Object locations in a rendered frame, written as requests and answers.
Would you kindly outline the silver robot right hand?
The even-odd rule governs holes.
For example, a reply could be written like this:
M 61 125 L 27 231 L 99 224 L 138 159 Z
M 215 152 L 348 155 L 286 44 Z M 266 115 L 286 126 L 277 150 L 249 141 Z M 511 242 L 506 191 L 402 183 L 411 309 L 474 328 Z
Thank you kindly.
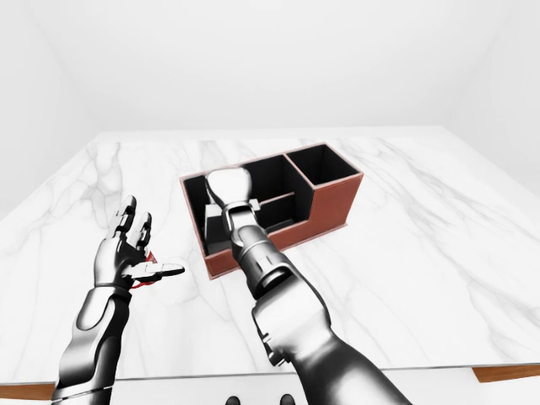
M 250 199 L 251 175 L 243 167 L 213 170 L 206 174 L 205 184 L 208 195 L 220 208 L 235 203 L 249 203 L 255 211 L 260 209 L 258 201 Z

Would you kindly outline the silver robot left hand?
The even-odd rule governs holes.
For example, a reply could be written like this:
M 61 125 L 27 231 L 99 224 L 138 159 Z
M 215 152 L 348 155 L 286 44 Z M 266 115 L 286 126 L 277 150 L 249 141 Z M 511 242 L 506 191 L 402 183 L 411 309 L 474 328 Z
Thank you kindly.
M 109 224 L 94 260 L 96 287 L 116 286 L 129 290 L 185 272 L 178 263 L 156 263 L 147 259 L 152 225 L 150 213 L 144 213 L 138 227 L 128 234 L 136 206 L 136 198 L 128 196 Z

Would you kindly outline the red-brown desk caddy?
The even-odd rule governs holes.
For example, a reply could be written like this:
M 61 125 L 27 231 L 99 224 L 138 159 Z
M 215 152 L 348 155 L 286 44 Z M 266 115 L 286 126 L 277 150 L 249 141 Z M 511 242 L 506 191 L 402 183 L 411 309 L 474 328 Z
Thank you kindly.
M 245 161 L 259 224 L 282 250 L 345 225 L 363 172 L 326 143 Z M 221 210 L 213 205 L 204 173 L 181 186 L 210 278 L 234 271 Z

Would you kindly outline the small red object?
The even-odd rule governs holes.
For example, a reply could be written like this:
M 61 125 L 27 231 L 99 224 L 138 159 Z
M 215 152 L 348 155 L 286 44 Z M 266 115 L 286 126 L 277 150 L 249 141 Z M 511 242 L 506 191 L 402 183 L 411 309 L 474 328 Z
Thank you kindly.
M 141 262 L 131 268 L 131 278 L 133 280 L 131 289 L 138 289 L 156 283 L 159 281 L 158 271 L 159 263 L 150 251 L 145 262 Z

